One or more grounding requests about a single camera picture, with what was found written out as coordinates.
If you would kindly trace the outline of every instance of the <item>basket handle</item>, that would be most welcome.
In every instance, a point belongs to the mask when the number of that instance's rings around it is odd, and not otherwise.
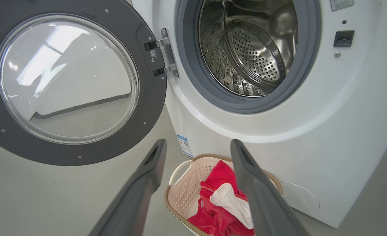
[[[185,171],[185,173],[183,173],[183,175],[175,183],[173,183],[173,180],[176,177],[176,174],[179,172],[180,169],[183,168],[183,166],[186,166],[187,164],[189,164],[189,168]],[[169,185],[171,187],[177,185],[178,182],[186,175],[186,173],[188,173],[188,171],[190,170],[192,165],[193,165],[193,161],[192,160],[187,160],[187,161],[182,162],[178,167],[176,167],[176,169],[174,170],[172,176],[170,177]]]

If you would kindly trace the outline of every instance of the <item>red garment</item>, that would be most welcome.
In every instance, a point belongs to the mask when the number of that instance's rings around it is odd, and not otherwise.
[[[210,235],[255,235],[255,230],[246,228],[224,208],[215,206],[210,202],[210,196],[224,183],[230,183],[235,196],[247,201],[245,194],[237,188],[236,176],[233,170],[223,161],[219,161],[208,178],[205,181],[201,181],[201,191],[199,192],[201,198],[198,200],[198,213],[189,218],[188,221]]]

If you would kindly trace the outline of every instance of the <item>laundry basket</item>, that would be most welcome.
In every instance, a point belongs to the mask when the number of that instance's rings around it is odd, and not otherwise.
[[[208,234],[191,224],[187,219],[198,212],[199,191],[201,190],[200,182],[210,175],[211,170],[220,160],[233,169],[233,162],[228,157],[202,154],[192,160],[181,163],[174,170],[169,185],[166,188],[164,199],[166,207],[193,234],[198,236],[208,236]],[[189,165],[188,169],[175,181],[176,174],[186,165]],[[276,186],[279,193],[283,195],[281,184],[276,177],[265,170],[263,172],[272,181],[273,185]]]

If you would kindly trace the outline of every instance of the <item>door hinge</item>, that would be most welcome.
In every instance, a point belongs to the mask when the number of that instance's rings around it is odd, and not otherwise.
[[[163,51],[164,51],[163,57],[167,59],[168,66],[161,68],[161,69],[158,69],[158,70],[155,70],[154,71],[155,76],[159,76],[159,75],[164,74],[164,73],[172,72],[172,74],[175,77],[179,77],[179,72],[177,71],[175,57],[174,57],[173,50],[172,50],[172,42],[171,42],[171,39],[169,37],[168,32],[169,31],[167,28],[162,28],[160,30],[160,35],[161,35],[162,39],[156,40],[153,42],[145,43],[144,48],[146,51],[150,51],[150,50],[153,50],[156,48],[163,47]]]

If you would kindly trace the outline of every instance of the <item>clothes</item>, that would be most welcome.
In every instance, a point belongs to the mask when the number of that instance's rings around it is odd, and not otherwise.
[[[252,214],[249,203],[234,196],[231,184],[222,184],[210,197],[210,202],[216,206],[226,209],[234,215],[248,229],[253,229]]]
[[[253,236],[254,230],[246,228],[235,216],[221,206],[210,202],[212,194],[224,183],[229,183],[234,195],[247,201],[246,196],[237,188],[236,177],[231,168],[222,161],[210,172],[205,181],[201,181],[199,192],[198,213],[188,219],[193,225],[205,233],[215,236]]]

